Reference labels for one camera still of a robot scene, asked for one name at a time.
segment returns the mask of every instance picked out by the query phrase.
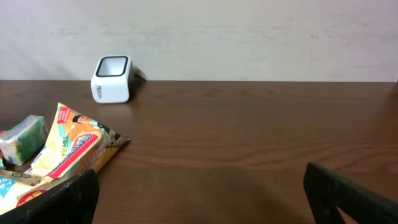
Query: wall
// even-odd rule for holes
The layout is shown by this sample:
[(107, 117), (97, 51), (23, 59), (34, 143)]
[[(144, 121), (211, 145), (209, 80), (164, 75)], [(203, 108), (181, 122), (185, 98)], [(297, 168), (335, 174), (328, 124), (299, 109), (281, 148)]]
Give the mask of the wall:
[(398, 79), (395, 0), (1, 0), (0, 79), (89, 80), (130, 55), (151, 80)]

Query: red label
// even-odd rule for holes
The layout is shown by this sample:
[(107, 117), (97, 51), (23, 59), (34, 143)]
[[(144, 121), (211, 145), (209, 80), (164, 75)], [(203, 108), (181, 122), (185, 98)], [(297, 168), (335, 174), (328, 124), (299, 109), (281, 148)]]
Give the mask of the red label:
[(61, 107), (60, 114), (58, 115), (57, 124), (66, 123), (68, 121), (70, 108)]
[(83, 134), (79, 136), (73, 143), (73, 146), (69, 154), (62, 160), (59, 165), (54, 168), (53, 171), (49, 172), (46, 176), (53, 179), (59, 177), (63, 171), (65, 171), (70, 165), (73, 164), (79, 156), (81, 156), (90, 146), (98, 139), (96, 134)]
[(21, 197), (21, 199), (18, 200), (17, 207), (25, 204), (26, 202), (32, 200), (33, 198), (38, 197), (39, 195), (41, 195), (44, 192), (46, 192), (46, 190), (35, 190), (33, 192), (29, 192), (28, 194), (25, 194), (24, 196)]

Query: white device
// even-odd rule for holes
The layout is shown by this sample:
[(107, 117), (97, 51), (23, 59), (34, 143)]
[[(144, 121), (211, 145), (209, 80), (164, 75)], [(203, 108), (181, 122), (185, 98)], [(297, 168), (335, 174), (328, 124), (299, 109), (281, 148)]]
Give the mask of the white device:
[(91, 92), (97, 103), (123, 103), (129, 97), (129, 81), (134, 78), (130, 57), (101, 58), (91, 79)]

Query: yellow packaging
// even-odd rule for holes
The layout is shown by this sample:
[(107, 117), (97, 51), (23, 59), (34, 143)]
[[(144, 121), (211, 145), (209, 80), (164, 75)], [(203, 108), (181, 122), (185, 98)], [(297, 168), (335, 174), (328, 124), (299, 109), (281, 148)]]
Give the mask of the yellow packaging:
[(0, 170), (0, 214), (87, 169), (101, 167), (130, 141), (58, 103), (47, 142), (25, 173)]

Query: wood grain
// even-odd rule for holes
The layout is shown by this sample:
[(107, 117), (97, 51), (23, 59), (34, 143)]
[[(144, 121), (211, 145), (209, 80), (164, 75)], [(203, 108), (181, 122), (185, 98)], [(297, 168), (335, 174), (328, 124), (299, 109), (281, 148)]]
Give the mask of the wood grain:
[(147, 82), (100, 105), (89, 82), (1, 81), (0, 129), (57, 102), (132, 137), (98, 174), (94, 223), (314, 223), (317, 161), (398, 201), (394, 83)]

